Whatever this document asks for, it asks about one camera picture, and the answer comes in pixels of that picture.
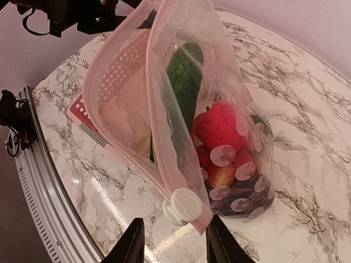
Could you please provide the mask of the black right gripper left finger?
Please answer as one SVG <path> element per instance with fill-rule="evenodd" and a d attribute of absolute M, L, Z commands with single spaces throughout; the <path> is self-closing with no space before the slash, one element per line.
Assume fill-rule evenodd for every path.
<path fill-rule="evenodd" d="M 144 221 L 135 218 L 101 263 L 143 263 L 144 248 Z"/>

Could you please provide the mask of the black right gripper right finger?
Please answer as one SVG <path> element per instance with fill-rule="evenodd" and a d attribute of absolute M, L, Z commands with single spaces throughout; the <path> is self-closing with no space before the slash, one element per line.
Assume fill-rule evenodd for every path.
<path fill-rule="evenodd" d="M 218 215 L 206 229 L 207 262 L 254 263 Z"/>

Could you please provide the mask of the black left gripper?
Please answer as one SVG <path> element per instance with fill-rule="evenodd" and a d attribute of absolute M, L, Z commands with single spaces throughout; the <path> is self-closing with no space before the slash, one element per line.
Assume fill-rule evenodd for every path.
<path fill-rule="evenodd" d="M 116 29 L 127 15 L 117 15 L 118 0 L 1 0 L 1 9 L 8 3 L 16 5 L 18 13 L 31 13 L 22 20 L 24 29 L 34 36 L 44 36 L 28 28 L 27 21 L 35 11 L 47 14 L 49 35 L 61 37 L 63 31 L 72 25 L 88 35 L 104 33 Z"/>

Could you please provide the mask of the white bag zipper slider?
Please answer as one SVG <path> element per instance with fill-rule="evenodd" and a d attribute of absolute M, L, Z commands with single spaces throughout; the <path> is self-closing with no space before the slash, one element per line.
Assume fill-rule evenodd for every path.
<path fill-rule="evenodd" d="M 200 217 L 202 202 L 194 191 L 178 188 L 171 194 L 170 201 L 163 201 L 162 211 L 170 223 L 184 226 Z"/>

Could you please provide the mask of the purple eggplant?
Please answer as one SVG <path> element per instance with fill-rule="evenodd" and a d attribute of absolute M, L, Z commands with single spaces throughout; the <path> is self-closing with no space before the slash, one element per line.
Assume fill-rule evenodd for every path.
<path fill-rule="evenodd" d="M 260 173 L 231 186 L 213 188 L 205 182 L 212 212 L 222 217 L 254 220 L 265 213 L 274 200 L 274 188 Z"/>

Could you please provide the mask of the red lychee bunch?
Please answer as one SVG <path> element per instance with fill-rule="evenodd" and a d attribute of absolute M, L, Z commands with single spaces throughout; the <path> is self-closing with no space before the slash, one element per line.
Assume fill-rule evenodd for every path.
<path fill-rule="evenodd" d="M 220 149 L 215 161 L 210 158 L 210 149 L 204 145 L 196 146 L 200 167 L 207 172 L 207 182 L 212 188 L 231 186 L 235 180 L 245 181 L 254 175 L 256 165 L 247 145 L 234 153 L 227 146 Z"/>

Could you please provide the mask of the clear zip top bag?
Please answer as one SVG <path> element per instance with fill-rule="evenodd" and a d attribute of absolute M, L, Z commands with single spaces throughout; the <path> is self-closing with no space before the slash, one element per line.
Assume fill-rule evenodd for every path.
<path fill-rule="evenodd" d="M 83 101 L 174 225 L 251 221 L 274 200 L 273 134 L 211 1 L 141 1 L 91 64 Z"/>

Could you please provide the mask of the red bumpy fruit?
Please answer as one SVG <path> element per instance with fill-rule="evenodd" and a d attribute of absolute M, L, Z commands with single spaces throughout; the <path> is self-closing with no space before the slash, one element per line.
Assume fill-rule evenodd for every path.
<path fill-rule="evenodd" d="M 246 143 L 246 138 L 238 132 L 234 108 L 225 100 L 215 102 L 208 111 L 194 119 L 190 137 L 192 141 L 198 138 L 211 150 L 230 145 L 239 151 Z"/>

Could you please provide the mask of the dark green cucumber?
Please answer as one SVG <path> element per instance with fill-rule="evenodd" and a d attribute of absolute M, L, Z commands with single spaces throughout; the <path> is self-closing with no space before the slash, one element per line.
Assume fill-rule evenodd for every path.
<path fill-rule="evenodd" d="M 195 163 L 190 133 L 202 82 L 203 51 L 197 43 L 186 42 L 165 61 L 153 50 L 148 52 L 152 155 L 166 168 L 184 170 Z"/>

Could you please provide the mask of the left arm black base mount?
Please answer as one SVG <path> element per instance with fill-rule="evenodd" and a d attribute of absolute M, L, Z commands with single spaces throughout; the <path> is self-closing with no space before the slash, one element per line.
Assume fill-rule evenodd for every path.
<path fill-rule="evenodd" d="M 5 149 L 8 155 L 15 158 L 20 151 L 29 148 L 37 139 L 30 101 L 17 99 L 8 90 L 2 90 L 1 94 L 1 126 L 10 130 Z"/>

